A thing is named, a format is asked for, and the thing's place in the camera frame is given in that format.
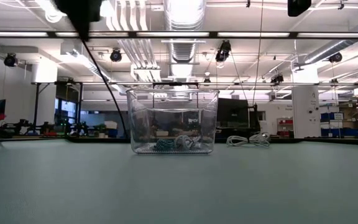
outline coiled cable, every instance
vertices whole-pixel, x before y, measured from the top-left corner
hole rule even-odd
[[[269,147],[270,134],[267,132],[257,133],[249,138],[241,136],[230,136],[227,138],[226,144],[228,146],[245,146],[246,144],[253,144],[259,147]]]

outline ventilation duct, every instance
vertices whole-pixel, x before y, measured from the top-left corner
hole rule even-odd
[[[350,32],[358,32],[358,26],[350,30]],[[303,60],[304,63],[300,63],[300,65],[312,64],[324,60],[357,42],[358,40],[333,40],[318,50],[308,54]]]
[[[164,0],[167,30],[194,31],[203,26],[206,0]],[[193,69],[196,44],[171,43],[169,45],[171,72],[174,77],[188,77]]]

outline fluorescent light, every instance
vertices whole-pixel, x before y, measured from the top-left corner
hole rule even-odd
[[[161,40],[163,44],[205,44],[205,40]]]
[[[209,32],[138,32],[138,37],[208,37]]]
[[[90,32],[90,37],[128,37],[127,32]]]
[[[46,32],[0,32],[0,37],[48,37]]]
[[[218,32],[218,37],[288,37],[289,32]]]
[[[78,37],[76,32],[56,32],[55,34],[58,37]]]
[[[83,102],[105,102],[109,100],[82,100]]]
[[[306,33],[302,32],[298,34],[298,37],[324,37],[324,38],[358,38],[358,33]]]
[[[153,85],[152,82],[119,82],[120,85]]]

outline ceiling beam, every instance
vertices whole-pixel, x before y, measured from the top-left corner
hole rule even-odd
[[[91,31],[91,39],[242,39],[242,40],[358,40],[358,32],[286,32],[286,31]],[[77,39],[76,32],[44,30],[0,30],[0,38]]]

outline black cable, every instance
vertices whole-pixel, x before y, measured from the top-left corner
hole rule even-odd
[[[234,60],[234,56],[233,56],[233,52],[232,52],[232,51],[231,51],[231,57],[233,58],[234,68],[236,69],[237,77],[239,78],[239,82],[240,82],[240,85],[241,85],[242,92],[243,92],[244,97],[246,98],[246,101],[247,101],[247,104],[248,104],[248,99],[247,99],[246,91],[244,90],[244,87],[242,86],[242,81],[241,81],[241,78],[240,78],[239,71],[237,70],[236,61]]]
[[[121,110],[120,110],[119,107],[118,107],[116,97],[115,97],[114,94],[112,93],[111,88],[110,88],[109,84],[107,83],[106,77],[104,77],[104,75],[102,74],[102,72],[101,72],[101,70],[100,70],[100,68],[99,68],[98,63],[96,63],[96,60],[94,59],[94,57],[93,57],[93,55],[92,55],[90,49],[88,48],[88,46],[87,46],[86,43],[85,43],[85,40],[82,40],[82,39],[81,39],[81,41],[82,41],[82,43],[84,44],[84,47],[85,47],[86,51],[88,52],[89,56],[91,57],[92,62],[94,63],[94,66],[96,66],[96,69],[98,69],[99,75],[100,75],[100,77],[103,79],[104,84],[106,85],[107,89],[109,90],[112,99],[114,100],[114,104],[116,105],[116,108],[117,108],[118,113],[119,113],[119,117],[120,117],[120,119],[121,119],[122,128],[124,128],[125,138],[128,138],[127,129],[125,128],[124,118],[122,117]]]

